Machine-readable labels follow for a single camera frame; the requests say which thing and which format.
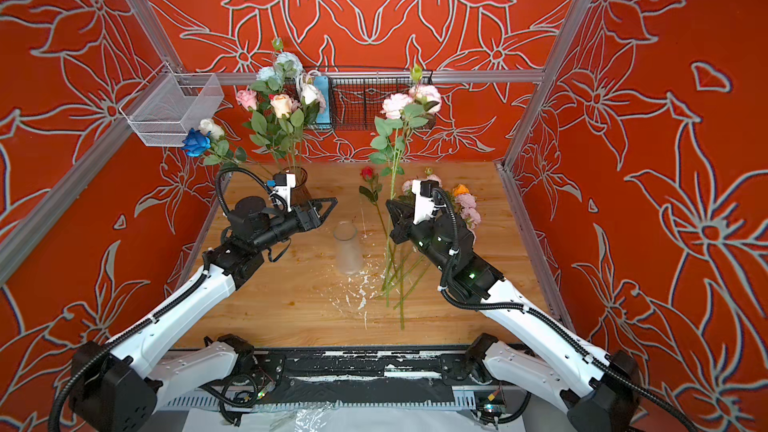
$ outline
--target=wood surface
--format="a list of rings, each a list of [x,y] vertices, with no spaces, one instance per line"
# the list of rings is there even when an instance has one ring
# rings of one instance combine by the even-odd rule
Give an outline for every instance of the wood surface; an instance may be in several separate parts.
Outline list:
[[[236,334],[257,347],[306,347],[380,344],[470,344],[481,332],[502,340],[514,337],[479,312],[449,305],[437,292],[439,271],[433,265],[405,301],[405,329],[400,329],[398,291],[391,293],[389,308],[378,298],[384,263],[384,234],[376,208],[358,192],[364,185],[360,170],[365,164],[309,163],[307,183],[314,198],[337,197],[339,205],[321,228],[293,235],[282,259],[265,263],[239,291],[208,312],[177,343],[178,347],[202,347],[203,336],[214,339]],[[406,178],[424,177],[431,167],[448,189],[459,183],[469,187],[478,200],[482,224],[477,229],[475,251],[502,271],[530,300],[548,310],[528,256],[514,224],[494,164],[490,162],[412,162],[404,164]],[[252,170],[264,176],[257,167]],[[398,177],[398,194],[405,179]],[[387,220],[385,197],[379,207]],[[264,191],[244,174],[235,174],[225,197],[234,207],[237,200]],[[333,229],[340,221],[352,221],[359,230],[366,265],[348,276],[335,270]],[[204,250],[219,245],[221,230],[228,225],[219,214],[208,231]],[[276,253],[282,245],[276,247]],[[412,274],[417,277],[422,262]],[[198,259],[194,270],[202,265]]]

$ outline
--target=blue object in basket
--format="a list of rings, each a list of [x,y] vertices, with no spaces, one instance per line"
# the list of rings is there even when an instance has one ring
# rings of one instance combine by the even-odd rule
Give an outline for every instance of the blue object in basket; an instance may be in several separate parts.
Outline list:
[[[328,94],[328,77],[326,76],[315,77],[315,81],[313,82],[313,84],[315,87],[317,87],[320,93],[326,98],[326,109],[325,111],[317,115],[317,124],[321,126],[330,126],[331,114],[330,114],[330,101],[329,101],[330,96]]]

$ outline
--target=artificial flower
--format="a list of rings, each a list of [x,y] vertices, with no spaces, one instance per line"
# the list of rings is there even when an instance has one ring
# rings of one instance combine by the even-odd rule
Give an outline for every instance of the artificial flower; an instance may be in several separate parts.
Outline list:
[[[283,70],[293,69],[293,75],[291,79],[295,79],[304,72],[304,67],[301,65],[301,60],[295,54],[290,52],[281,52],[275,59],[275,64],[282,64]]]
[[[268,81],[274,77],[275,79],[278,79],[279,81],[283,81],[283,77],[275,71],[274,67],[262,67],[259,69],[259,72],[256,74],[257,80],[263,80],[264,82]]]
[[[404,93],[393,93],[389,98],[384,99],[382,104],[384,114],[387,119],[399,119],[402,114],[402,110],[408,105],[413,103],[413,98]]]
[[[210,139],[201,131],[190,129],[187,138],[182,141],[184,147],[181,150],[189,157],[200,157],[210,148]]]
[[[311,83],[305,83],[304,87],[301,89],[301,98],[307,105],[316,101],[320,95],[320,91]]]
[[[461,204],[464,208],[476,208],[478,206],[475,201],[475,196],[472,194],[461,194],[456,196],[456,202]]]
[[[255,109],[258,106],[256,92],[251,89],[241,90],[236,93],[235,100],[246,109]]]
[[[278,119],[287,118],[293,111],[293,101],[284,93],[270,96],[270,104],[275,111]]]
[[[427,104],[428,102],[437,102],[437,105],[427,110],[427,113],[435,113],[440,111],[442,105],[442,98],[440,98],[440,92],[437,91],[435,86],[425,86],[418,84],[411,87],[408,91],[408,95],[412,97],[416,102],[421,104]]]
[[[360,171],[360,176],[366,182],[370,182],[373,179],[373,168],[370,166],[363,167],[362,170]]]
[[[458,184],[458,185],[457,185],[457,186],[456,186],[456,187],[453,189],[453,196],[454,196],[454,197],[458,197],[458,196],[460,196],[461,194],[469,194],[469,189],[468,189],[468,188],[467,188],[467,187],[466,187],[464,184]]]
[[[472,226],[470,228],[475,228],[482,220],[480,219],[480,213],[474,209],[474,208],[464,208],[462,210],[462,218],[463,219],[469,219],[472,221]]]
[[[431,174],[431,175],[429,175],[429,176],[427,177],[427,180],[434,180],[434,181],[437,181],[437,185],[438,185],[439,187],[442,187],[442,180],[440,180],[440,178],[439,178],[439,177],[437,177],[435,174]]]
[[[218,140],[224,137],[224,129],[211,119],[200,120],[200,132],[213,140]]]

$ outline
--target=white mesh basket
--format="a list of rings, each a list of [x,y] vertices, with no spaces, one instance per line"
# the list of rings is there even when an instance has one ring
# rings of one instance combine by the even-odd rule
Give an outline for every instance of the white mesh basket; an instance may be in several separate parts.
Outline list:
[[[224,100],[216,74],[211,74],[196,96],[185,95],[172,74],[162,74],[144,93],[128,119],[130,127],[147,146],[182,147],[189,129],[210,119]]]

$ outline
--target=red floral wallpaper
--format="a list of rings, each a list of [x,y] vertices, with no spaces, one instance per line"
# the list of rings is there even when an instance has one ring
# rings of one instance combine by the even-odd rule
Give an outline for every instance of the red floral wallpaper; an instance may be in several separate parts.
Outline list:
[[[577,332],[702,430],[768,427],[764,8],[592,0],[514,164]]]
[[[394,66],[428,70],[517,70],[544,66],[571,0],[149,0],[187,69],[256,72],[271,65],[274,36],[305,67]],[[445,89],[456,105],[409,158],[493,160],[532,85]],[[228,120],[228,114],[222,118]],[[238,132],[247,139],[247,134]],[[360,159],[366,133],[310,141],[313,160]]]
[[[0,241],[159,65],[124,0],[0,0]],[[205,220],[210,170],[130,137],[0,289],[0,430],[45,430],[73,350],[168,294]],[[67,412],[74,430],[82,420]]]

